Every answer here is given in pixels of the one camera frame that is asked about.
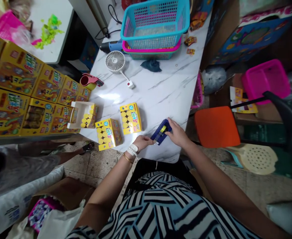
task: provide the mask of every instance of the green plastic pieces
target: green plastic pieces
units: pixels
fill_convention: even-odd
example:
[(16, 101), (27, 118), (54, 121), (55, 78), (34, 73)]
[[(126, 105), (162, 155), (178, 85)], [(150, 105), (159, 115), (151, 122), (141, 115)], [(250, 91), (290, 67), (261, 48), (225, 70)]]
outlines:
[(57, 33), (64, 33), (59, 30), (59, 26), (62, 24), (58, 18), (52, 14), (47, 24), (42, 27), (42, 42), (38, 42), (34, 47), (37, 49), (43, 49), (45, 45), (51, 44)]

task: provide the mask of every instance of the hand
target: hand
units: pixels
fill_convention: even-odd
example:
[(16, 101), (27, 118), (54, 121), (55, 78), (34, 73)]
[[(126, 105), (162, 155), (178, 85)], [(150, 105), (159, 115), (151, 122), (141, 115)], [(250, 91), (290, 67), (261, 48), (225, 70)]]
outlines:
[(190, 139), (186, 135), (186, 133), (183, 130), (183, 128), (181, 128), (179, 126), (179, 124), (177, 124), (175, 121), (173, 121), (169, 117), (168, 117), (168, 122), (169, 122), (169, 125), (171, 126), (171, 128), (173, 130), (173, 133), (165, 132), (165, 134), (170, 137), (171, 141), (174, 144), (178, 145), (179, 147), (184, 148), (185, 145), (187, 145), (190, 142)]
[(141, 150), (143, 150), (144, 148), (146, 148), (148, 145), (152, 145), (154, 144), (154, 141), (152, 141), (150, 139), (150, 137), (147, 136), (143, 136), (143, 135), (139, 135), (135, 141), (133, 142), (133, 144), (135, 144), (138, 148), (138, 152), (139, 153)]

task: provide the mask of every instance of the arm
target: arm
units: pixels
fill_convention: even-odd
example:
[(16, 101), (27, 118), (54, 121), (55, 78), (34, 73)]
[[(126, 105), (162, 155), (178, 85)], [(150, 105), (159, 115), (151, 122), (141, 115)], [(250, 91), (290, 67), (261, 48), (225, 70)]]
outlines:
[(186, 151), (216, 204), (261, 237), (287, 238), (287, 234), (256, 207), (228, 175), (187, 137), (185, 131), (175, 121), (170, 118), (168, 121), (173, 133), (166, 132), (166, 134)]
[[(150, 138), (140, 135), (133, 144), (138, 147), (138, 151), (141, 151), (154, 142)], [(93, 192), (75, 227), (87, 225), (99, 233), (105, 226), (135, 160), (135, 156), (127, 151), (125, 155), (131, 162), (124, 155), (120, 157)]]

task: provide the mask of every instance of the woman's right hand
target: woman's right hand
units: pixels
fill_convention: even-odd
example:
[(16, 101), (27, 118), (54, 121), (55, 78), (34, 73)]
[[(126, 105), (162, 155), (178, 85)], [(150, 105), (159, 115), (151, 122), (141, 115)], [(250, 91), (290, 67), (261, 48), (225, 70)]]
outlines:
[(183, 128), (180, 127), (175, 121), (168, 117), (169, 125), (171, 126), (173, 132), (165, 132), (167, 136), (170, 137), (171, 141), (178, 145), (179, 147), (184, 148), (187, 144), (191, 142), (191, 140), (186, 135)]

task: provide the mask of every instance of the orange seat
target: orange seat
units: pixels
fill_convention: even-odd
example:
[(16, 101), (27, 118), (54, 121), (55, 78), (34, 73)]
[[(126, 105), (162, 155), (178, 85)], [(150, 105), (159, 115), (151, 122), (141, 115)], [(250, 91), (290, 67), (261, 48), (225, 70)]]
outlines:
[(238, 129), (228, 106), (199, 110), (195, 113), (198, 139), (205, 148), (240, 145)]

